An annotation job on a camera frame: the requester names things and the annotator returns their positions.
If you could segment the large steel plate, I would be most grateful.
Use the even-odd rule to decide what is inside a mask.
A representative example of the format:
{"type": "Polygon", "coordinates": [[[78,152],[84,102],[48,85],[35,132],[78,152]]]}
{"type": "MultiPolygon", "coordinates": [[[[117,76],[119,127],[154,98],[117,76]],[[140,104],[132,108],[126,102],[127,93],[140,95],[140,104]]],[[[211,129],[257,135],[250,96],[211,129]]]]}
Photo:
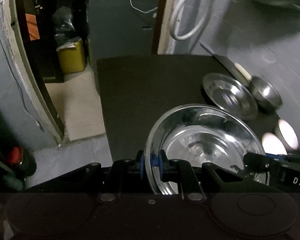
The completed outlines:
{"type": "Polygon", "coordinates": [[[231,172],[245,171],[247,153],[264,155],[257,135],[238,117],[216,107],[188,104],[164,113],[152,127],[145,144],[145,169],[155,194],[175,194],[159,172],[159,152],[183,159],[193,167],[213,163],[231,172]]]}

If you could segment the steel bowl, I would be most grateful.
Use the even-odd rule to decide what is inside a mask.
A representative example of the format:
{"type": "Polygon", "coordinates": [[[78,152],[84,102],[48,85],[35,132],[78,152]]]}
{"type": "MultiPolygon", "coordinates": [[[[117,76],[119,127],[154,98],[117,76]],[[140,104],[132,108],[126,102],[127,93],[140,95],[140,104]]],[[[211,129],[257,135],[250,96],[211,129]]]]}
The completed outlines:
{"type": "Polygon", "coordinates": [[[255,98],[257,104],[268,111],[275,111],[283,104],[278,91],[266,80],[252,76],[249,83],[249,92],[255,98]]]}

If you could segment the small steel plate with sticker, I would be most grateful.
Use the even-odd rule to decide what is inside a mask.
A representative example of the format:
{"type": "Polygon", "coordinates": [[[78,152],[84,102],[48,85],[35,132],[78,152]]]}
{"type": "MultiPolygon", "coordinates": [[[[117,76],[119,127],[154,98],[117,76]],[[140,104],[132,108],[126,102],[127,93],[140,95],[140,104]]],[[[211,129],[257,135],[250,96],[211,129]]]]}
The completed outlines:
{"type": "Polygon", "coordinates": [[[203,77],[203,89],[216,106],[242,120],[254,120],[258,115],[252,94],[232,77],[219,73],[207,74],[203,77]]]}

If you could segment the near white ceramic bowl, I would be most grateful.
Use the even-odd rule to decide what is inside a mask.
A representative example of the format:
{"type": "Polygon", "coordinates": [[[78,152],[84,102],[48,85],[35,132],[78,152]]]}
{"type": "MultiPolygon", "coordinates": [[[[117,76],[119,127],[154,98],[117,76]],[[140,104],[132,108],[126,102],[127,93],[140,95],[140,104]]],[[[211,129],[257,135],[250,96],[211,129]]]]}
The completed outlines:
{"type": "Polygon", "coordinates": [[[262,136],[262,146],[267,154],[287,155],[287,151],[280,139],[273,133],[265,133],[262,136]]]}

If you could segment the white ceramic bowl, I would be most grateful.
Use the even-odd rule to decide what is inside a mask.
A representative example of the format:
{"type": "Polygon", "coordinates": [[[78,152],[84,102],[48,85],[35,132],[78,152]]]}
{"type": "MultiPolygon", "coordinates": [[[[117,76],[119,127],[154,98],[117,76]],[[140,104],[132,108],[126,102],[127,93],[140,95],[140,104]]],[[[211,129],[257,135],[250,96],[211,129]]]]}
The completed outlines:
{"type": "Polygon", "coordinates": [[[280,139],[273,133],[265,133],[262,136],[262,146],[267,154],[287,155],[287,151],[280,139]]]}
{"type": "Polygon", "coordinates": [[[288,151],[297,150],[299,148],[298,137],[292,126],[283,119],[280,119],[275,127],[275,135],[283,143],[288,151]]]}

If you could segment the far white ceramic bowl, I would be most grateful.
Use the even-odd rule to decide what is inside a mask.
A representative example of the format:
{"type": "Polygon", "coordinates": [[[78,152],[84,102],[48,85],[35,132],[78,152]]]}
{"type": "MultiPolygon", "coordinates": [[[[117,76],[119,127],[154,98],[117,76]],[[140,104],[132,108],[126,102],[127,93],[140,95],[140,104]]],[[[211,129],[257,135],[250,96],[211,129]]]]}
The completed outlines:
{"type": "Polygon", "coordinates": [[[280,119],[275,127],[275,135],[283,143],[288,151],[297,150],[299,148],[298,137],[292,126],[283,119],[280,119]]]}

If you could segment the black table mat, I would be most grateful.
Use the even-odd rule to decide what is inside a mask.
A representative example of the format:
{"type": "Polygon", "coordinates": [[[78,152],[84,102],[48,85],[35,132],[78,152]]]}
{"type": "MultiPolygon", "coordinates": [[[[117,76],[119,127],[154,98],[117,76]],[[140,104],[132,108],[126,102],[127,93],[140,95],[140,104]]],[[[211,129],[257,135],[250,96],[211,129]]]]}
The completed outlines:
{"type": "Polygon", "coordinates": [[[94,72],[113,161],[134,159],[168,110],[190,103],[213,105],[203,89],[205,75],[221,73],[247,83],[234,65],[226,67],[211,56],[112,57],[97,60],[94,72]]]}

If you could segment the red capped bottle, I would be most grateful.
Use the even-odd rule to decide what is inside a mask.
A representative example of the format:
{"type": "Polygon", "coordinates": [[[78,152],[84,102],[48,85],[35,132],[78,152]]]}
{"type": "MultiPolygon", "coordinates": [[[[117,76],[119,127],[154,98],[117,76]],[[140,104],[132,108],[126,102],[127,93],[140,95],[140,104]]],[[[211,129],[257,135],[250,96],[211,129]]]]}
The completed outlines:
{"type": "Polygon", "coordinates": [[[37,164],[34,157],[21,146],[8,151],[4,159],[18,179],[30,177],[36,172],[37,164]]]}

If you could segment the yellow container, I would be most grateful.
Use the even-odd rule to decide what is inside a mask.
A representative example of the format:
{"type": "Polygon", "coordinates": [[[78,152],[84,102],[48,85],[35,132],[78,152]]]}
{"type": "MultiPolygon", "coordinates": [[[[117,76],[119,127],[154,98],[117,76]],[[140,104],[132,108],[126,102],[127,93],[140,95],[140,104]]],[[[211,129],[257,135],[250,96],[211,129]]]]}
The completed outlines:
{"type": "Polygon", "coordinates": [[[85,70],[86,62],[83,42],[80,37],[68,40],[57,48],[59,64],[65,75],[79,73],[85,70]]]}

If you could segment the dark cabinet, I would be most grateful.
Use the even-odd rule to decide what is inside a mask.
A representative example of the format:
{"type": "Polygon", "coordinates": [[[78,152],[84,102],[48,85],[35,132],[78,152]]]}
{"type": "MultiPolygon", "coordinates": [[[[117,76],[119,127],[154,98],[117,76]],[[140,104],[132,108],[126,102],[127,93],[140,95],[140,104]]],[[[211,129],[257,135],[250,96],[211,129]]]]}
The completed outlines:
{"type": "Polygon", "coordinates": [[[87,18],[93,64],[103,58],[151,54],[159,0],[89,0],[87,18]]]}

